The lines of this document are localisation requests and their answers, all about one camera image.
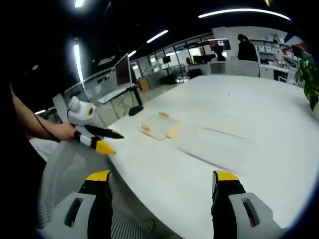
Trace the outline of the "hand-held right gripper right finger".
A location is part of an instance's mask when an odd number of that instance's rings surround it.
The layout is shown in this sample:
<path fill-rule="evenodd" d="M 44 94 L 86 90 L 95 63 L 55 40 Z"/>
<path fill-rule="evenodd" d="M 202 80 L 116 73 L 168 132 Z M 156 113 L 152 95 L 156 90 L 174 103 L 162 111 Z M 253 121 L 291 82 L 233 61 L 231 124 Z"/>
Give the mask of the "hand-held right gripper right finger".
<path fill-rule="evenodd" d="M 213 172 L 211 215 L 215 239 L 279 239 L 284 234 L 270 207 L 227 171 Z"/>

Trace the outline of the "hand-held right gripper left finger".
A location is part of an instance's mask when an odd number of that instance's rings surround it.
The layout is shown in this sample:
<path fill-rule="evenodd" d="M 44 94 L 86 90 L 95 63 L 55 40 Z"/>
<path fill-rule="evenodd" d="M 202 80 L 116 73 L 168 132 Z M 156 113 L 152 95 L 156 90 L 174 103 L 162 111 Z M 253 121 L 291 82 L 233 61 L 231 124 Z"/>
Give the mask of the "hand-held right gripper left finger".
<path fill-rule="evenodd" d="M 50 220 L 39 234 L 44 239 L 110 239 L 110 176 L 110 170 L 89 175 L 79 192 L 70 193 L 53 208 Z"/>

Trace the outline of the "person's left hand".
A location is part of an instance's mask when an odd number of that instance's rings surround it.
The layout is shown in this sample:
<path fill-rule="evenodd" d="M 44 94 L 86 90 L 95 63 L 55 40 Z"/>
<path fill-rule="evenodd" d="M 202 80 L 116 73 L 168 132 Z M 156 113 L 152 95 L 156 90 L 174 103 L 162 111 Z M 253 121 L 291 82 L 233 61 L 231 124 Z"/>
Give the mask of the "person's left hand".
<path fill-rule="evenodd" d="M 74 138 L 75 128 L 68 122 L 53 124 L 50 132 L 59 140 L 71 140 Z"/>

